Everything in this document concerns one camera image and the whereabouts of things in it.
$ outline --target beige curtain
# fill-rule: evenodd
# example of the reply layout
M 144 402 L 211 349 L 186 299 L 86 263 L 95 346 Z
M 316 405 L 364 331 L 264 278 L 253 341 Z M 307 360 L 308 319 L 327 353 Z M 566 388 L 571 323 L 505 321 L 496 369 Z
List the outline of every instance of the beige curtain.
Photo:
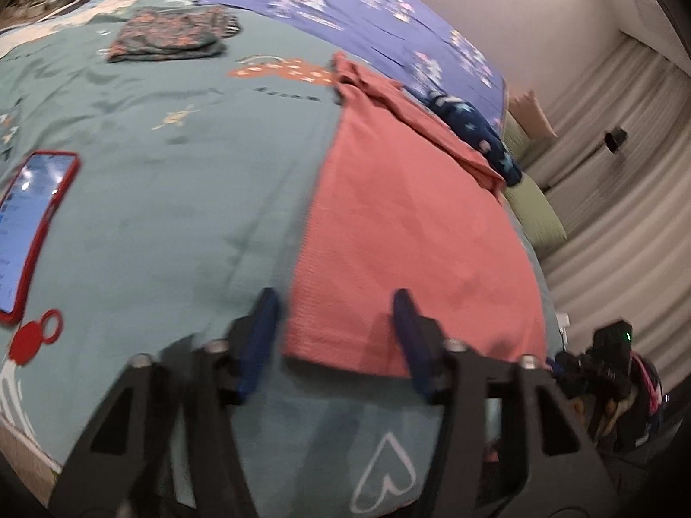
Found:
M 560 139 L 528 173 L 569 233 L 541 263 L 570 347 L 627 319 L 668 390 L 691 373 L 691 79 L 622 34 L 548 117 Z M 612 154 L 617 125 L 629 139 Z

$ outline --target green cushion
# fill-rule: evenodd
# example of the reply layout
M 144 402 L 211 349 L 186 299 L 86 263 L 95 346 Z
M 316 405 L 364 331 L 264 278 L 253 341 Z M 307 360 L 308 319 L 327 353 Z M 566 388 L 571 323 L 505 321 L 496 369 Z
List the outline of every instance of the green cushion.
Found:
M 530 176 L 524 173 L 519 184 L 504 190 L 504 196 L 538 253 L 555 249 L 567 241 L 564 226 Z
M 521 128 L 516 119 L 507 112 L 507 123 L 504 127 L 504 145 L 510 154 L 516 158 L 516 161 L 520 162 L 521 158 L 526 155 L 528 148 L 530 147 L 530 138 L 525 133 L 525 130 Z

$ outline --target purple blanket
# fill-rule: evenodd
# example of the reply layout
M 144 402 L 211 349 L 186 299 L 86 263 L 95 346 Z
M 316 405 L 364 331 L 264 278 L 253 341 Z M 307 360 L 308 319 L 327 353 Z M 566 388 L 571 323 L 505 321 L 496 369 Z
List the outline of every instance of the purple blanket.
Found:
M 430 89 L 470 101 L 499 127 L 504 80 L 419 0 L 201 0 L 284 21 L 367 60 L 418 98 Z

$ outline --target pillow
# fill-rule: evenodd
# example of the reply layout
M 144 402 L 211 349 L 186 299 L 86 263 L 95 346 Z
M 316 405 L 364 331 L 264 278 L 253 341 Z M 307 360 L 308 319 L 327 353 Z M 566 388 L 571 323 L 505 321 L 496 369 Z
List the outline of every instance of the pillow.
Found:
M 524 173 L 519 184 L 504 189 L 504 196 L 536 252 L 543 253 L 566 243 L 564 226 L 530 176 Z
M 557 135 L 552 130 L 545 113 L 542 112 L 540 103 L 538 103 L 532 89 L 526 95 L 511 97 L 509 99 L 509 112 L 523 127 L 529 138 L 551 137 L 556 139 Z
M 518 124 L 513 115 L 508 112 L 502 140 L 510 154 L 518 161 L 521 161 L 521 158 L 526 155 L 530 147 L 530 138 L 528 134 L 525 133 L 525 130 Z

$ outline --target phone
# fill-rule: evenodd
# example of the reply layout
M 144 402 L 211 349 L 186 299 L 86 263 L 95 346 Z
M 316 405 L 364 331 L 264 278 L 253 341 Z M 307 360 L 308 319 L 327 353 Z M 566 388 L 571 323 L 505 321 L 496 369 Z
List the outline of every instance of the phone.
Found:
M 30 155 L 0 202 L 0 323 L 24 315 L 26 297 L 51 218 L 79 170 L 74 152 Z

